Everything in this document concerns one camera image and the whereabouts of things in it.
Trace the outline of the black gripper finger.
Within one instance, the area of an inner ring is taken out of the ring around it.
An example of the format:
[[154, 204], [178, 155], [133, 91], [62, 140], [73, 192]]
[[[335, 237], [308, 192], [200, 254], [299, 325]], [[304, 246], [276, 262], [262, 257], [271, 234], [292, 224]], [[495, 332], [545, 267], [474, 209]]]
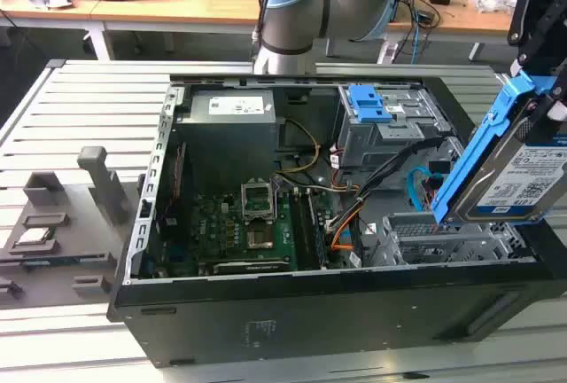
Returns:
[[533, 81], [536, 99], [533, 122], [566, 121], [566, 64], [535, 66]]
[[508, 33], [525, 71], [552, 71], [566, 59], [566, 0], [517, 0]]

